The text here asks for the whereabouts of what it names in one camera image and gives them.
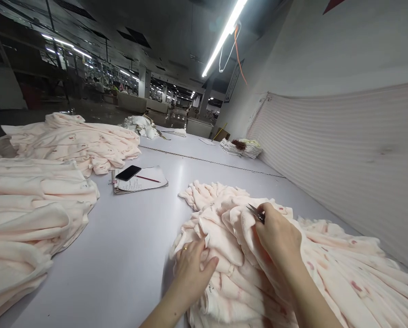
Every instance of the left hand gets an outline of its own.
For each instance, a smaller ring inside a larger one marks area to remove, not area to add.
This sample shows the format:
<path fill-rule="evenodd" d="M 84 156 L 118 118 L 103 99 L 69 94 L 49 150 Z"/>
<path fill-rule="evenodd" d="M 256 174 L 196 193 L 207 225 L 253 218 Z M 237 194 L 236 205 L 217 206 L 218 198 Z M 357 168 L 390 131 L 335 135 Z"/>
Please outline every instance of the left hand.
<path fill-rule="evenodd" d="M 175 298 L 185 310 L 203 295 L 219 262 L 219 258 L 213 257 L 201 271 L 199 264 L 204 247 L 203 238 L 200 241 L 186 243 L 176 254 L 177 274 L 169 292 L 175 294 Z"/>

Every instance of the pink fabric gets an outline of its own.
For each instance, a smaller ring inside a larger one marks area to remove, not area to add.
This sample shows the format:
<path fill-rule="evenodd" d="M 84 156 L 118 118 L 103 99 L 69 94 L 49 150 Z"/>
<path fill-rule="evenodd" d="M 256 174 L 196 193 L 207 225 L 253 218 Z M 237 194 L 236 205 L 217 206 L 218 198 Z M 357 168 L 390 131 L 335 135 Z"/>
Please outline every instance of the pink fabric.
<path fill-rule="evenodd" d="M 98 198 L 75 161 L 0 159 L 0 315 L 41 284 Z"/>
<path fill-rule="evenodd" d="M 255 232 L 246 208 L 270 202 L 302 235 L 301 256 L 343 327 L 408 327 L 408 274 L 385 257 L 379 240 L 347 235 L 325 220 L 293 219 L 273 199 L 195 181 L 179 197 L 197 212 L 181 227 L 170 256 L 205 237 L 203 264 L 220 261 L 209 287 L 189 311 L 192 327 L 297 327 L 285 286 Z"/>
<path fill-rule="evenodd" d="M 125 128 L 99 123 L 85 123 L 80 116 L 62 113 L 46 115 L 45 122 L 25 126 L 3 125 L 11 136 L 18 157 L 32 159 L 74 159 L 85 177 L 92 171 L 106 174 L 120 169 L 125 159 L 135 159 L 140 137 Z"/>

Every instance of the smartphone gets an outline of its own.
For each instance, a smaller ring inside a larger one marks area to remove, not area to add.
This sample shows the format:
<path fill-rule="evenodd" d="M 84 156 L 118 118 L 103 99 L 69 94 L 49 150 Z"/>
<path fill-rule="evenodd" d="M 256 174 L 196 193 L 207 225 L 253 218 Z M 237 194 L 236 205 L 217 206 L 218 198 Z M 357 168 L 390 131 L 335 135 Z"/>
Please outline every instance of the smartphone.
<path fill-rule="evenodd" d="M 116 175 L 116 179 L 123 181 L 130 180 L 134 175 L 136 175 L 142 168 L 131 165 L 129 168 L 126 168 L 124 171 Z"/>

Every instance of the scissors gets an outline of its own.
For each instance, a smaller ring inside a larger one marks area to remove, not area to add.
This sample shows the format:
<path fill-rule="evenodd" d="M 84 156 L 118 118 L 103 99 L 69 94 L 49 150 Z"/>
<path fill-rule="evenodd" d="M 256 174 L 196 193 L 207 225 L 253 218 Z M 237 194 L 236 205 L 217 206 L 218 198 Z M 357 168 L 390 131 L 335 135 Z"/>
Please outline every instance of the scissors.
<path fill-rule="evenodd" d="M 251 213 L 258 219 L 261 223 L 265 224 L 265 214 L 260 213 L 253 205 L 248 204 L 247 208 L 251 211 Z"/>

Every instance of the factory floor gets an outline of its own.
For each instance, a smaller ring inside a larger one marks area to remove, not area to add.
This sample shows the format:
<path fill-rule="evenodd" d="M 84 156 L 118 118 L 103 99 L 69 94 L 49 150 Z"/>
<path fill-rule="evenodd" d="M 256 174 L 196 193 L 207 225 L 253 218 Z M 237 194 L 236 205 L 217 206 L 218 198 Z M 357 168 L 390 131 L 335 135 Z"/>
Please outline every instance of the factory floor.
<path fill-rule="evenodd" d="M 66 101 L 44 103 L 42 109 L 35 110 L 1 110 L 0 111 L 0 126 L 1 125 L 27 125 L 36 122 L 43 122 L 45 115 L 53 112 L 62 112 L 71 115 L 81 115 L 88 123 L 105 123 L 117 125 L 131 115 L 141 115 L 141 113 L 133 113 L 109 104 L 96 103 L 91 100 L 70 100 L 70 107 Z M 186 111 L 182 109 L 168 110 L 167 113 L 159 113 L 149 111 L 147 114 L 156 125 L 165 128 L 185 128 L 186 127 Z M 0 136 L 4 135 L 4 131 L 0 128 Z"/>

